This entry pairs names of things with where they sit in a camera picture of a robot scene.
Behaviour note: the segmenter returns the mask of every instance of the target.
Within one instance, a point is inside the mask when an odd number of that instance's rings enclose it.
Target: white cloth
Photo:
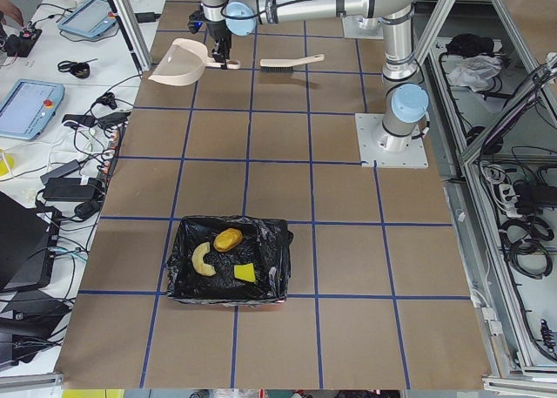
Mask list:
[[[493,86],[493,81],[490,79],[500,73],[501,66],[501,60],[496,57],[465,58],[447,78],[453,86],[469,87],[472,91],[484,91]]]

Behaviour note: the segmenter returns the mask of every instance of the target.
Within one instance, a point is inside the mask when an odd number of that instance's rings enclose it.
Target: yellow object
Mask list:
[[[232,250],[244,239],[242,232],[236,228],[228,228],[217,236],[212,245],[218,252],[224,253]]]
[[[255,282],[255,269],[253,268],[253,263],[234,266],[234,277],[236,279],[245,280],[246,282]]]
[[[14,168],[14,158],[0,148],[0,176],[8,174]]]
[[[191,263],[193,268],[199,274],[204,276],[214,276],[217,274],[215,268],[211,265],[206,264],[203,261],[204,256],[211,250],[211,243],[207,241],[206,243],[201,243],[199,246],[195,247],[193,255],[191,256]]]
[[[66,389],[62,398],[124,398],[123,389]]]

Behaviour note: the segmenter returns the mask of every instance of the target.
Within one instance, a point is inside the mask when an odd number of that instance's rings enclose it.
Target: brush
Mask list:
[[[315,63],[325,60],[325,55],[318,54],[316,56],[304,58],[261,58],[259,65],[261,71],[271,73],[292,73],[294,67],[302,64]]]

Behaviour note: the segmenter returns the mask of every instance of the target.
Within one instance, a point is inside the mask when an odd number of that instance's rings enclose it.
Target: yellow sponge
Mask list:
[[[234,266],[234,277],[236,279],[245,280],[246,282],[255,282],[255,269],[253,268],[253,263],[248,263],[247,265],[236,265]]]

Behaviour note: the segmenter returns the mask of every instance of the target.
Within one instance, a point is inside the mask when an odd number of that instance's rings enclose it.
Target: black plastic bag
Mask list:
[[[212,242],[227,228],[243,234],[242,242],[226,253],[217,252]],[[250,217],[184,217],[180,221],[172,253],[166,261],[170,298],[185,303],[257,305],[286,299],[290,278],[290,243],[293,234],[282,219]],[[195,271],[191,256],[197,246],[209,241],[211,251],[204,262],[217,274],[203,276]],[[253,263],[255,283],[234,278],[234,265]]]

